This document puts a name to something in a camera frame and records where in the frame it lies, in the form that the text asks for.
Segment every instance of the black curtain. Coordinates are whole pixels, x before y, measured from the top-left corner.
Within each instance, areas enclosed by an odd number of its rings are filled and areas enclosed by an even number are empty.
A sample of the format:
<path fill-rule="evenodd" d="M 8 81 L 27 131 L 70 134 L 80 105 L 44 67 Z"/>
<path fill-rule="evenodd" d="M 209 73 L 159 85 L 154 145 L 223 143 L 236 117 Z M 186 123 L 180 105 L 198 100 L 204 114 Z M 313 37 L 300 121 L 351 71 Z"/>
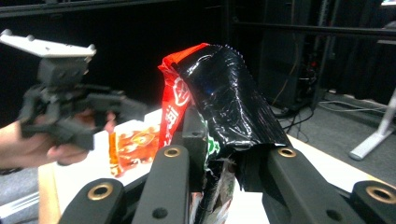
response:
<path fill-rule="evenodd" d="M 396 7 L 381 7 L 381 2 L 340 1 L 334 26 L 383 28 L 396 21 Z M 396 86 L 396 45 L 337 38 L 322 80 L 324 88 L 387 105 Z"/>

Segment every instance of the red packaging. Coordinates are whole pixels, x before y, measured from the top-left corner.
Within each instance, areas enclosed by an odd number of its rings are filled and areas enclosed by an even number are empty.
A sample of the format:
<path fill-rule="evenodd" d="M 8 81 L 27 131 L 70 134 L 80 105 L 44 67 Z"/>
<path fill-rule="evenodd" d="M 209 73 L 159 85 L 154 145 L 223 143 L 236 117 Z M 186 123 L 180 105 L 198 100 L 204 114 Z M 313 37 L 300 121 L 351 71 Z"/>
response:
<path fill-rule="evenodd" d="M 191 94 L 179 73 L 172 66 L 198 49 L 208 46 L 203 43 L 189 49 L 170 54 L 163 58 L 163 63 L 158 68 L 163 72 L 165 87 L 163 90 L 163 117 L 160 129 L 159 148 L 168 146 L 172 136 L 183 118 L 184 112 L 191 100 Z"/>

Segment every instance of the gray carpet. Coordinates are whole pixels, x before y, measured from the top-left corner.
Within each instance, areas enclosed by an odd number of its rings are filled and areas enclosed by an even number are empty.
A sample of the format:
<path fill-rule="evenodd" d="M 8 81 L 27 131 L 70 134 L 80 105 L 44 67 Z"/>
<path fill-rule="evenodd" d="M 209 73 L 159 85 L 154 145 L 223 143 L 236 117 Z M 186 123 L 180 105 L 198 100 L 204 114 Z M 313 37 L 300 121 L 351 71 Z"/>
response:
<path fill-rule="evenodd" d="M 371 106 L 361 101 L 344 96 L 327 94 L 328 100 L 340 100 L 349 104 Z M 351 109 L 350 107 L 320 103 L 311 119 L 295 125 L 289 134 L 307 142 L 333 157 L 344 161 L 364 172 L 374 175 L 396 186 L 396 134 L 393 133 L 376 150 L 367 155 L 363 161 L 354 161 L 348 152 L 372 134 L 378 127 L 381 115 L 361 111 L 335 112 L 335 110 Z M 311 111 L 302 110 L 295 122 L 307 118 Z M 291 119 L 281 120 L 283 127 L 290 124 Z M 12 202 L 20 197 L 37 191 L 37 169 L 24 170 L 18 174 L 0 176 L 0 205 Z M 4 224 L 37 223 L 38 204 L 24 209 L 15 215 L 4 218 Z"/>

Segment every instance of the shiny black wrapper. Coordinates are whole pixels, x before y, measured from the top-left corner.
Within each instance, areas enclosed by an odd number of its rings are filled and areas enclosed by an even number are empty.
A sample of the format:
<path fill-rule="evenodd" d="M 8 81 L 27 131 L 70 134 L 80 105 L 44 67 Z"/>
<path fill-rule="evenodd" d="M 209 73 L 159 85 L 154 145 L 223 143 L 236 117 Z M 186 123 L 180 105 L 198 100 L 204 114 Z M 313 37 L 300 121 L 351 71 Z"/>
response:
<path fill-rule="evenodd" d="M 188 85 L 209 134 L 219 141 L 221 150 L 212 159 L 257 145 L 291 145 L 238 52 L 207 46 L 173 66 Z"/>

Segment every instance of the white stand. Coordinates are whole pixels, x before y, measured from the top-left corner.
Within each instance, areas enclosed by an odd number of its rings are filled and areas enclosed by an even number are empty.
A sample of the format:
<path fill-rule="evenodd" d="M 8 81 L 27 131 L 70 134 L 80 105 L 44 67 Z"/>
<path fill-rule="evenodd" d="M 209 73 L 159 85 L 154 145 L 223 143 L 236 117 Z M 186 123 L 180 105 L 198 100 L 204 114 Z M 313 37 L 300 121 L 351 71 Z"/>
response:
<path fill-rule="evenodd" d="M 360 145 L 355 147 L 349 152 L 349 157 L 356 161 L 361 161 L 364 157 L 374 150 L 382 141 L 384 141 L 391 133 L 393 128 L 390 124 L 393 121 L 393 116 L 396 112 L 396 89 L 390 98 L 387 111 L 379 124 L 378 130 L 373 133 L 370 137 L 364 140 Z"/>

